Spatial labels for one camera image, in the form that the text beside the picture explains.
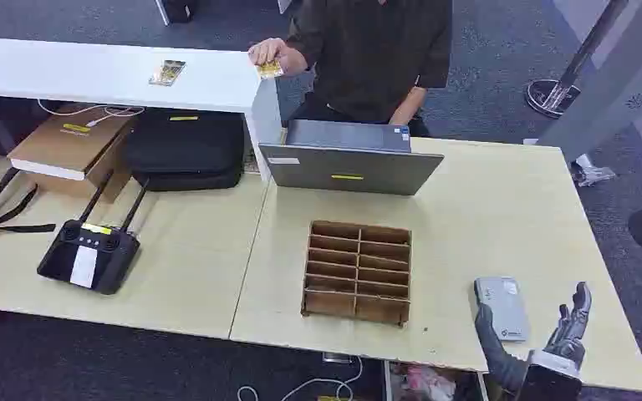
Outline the person's right hand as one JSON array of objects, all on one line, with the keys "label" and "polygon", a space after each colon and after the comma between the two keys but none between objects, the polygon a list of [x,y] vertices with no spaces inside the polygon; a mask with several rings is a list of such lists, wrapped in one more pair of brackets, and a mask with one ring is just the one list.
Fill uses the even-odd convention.
[{"label": "person's right hand", "polygon": [[252,45],[248,56],[256,66],[278,63],[284,71],[290,71],[293,66],[292,49],[281,38],[267,38]]}]

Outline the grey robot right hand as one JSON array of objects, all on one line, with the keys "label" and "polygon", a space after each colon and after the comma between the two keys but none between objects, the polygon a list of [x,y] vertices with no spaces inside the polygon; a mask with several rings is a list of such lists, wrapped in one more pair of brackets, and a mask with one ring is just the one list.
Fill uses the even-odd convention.
[{"label": "grey robot right hand", "polygon": [[579,370],[585,355],[583,335],[589,322],[592,294],[578,282],[573,308],[559,306],[558,325],[542,349],[533,349],[527,360],[508,353],[493,327],[490,306],[477,304],[476,334],[495,382],[515,400],[575,400],[583,382]]}]

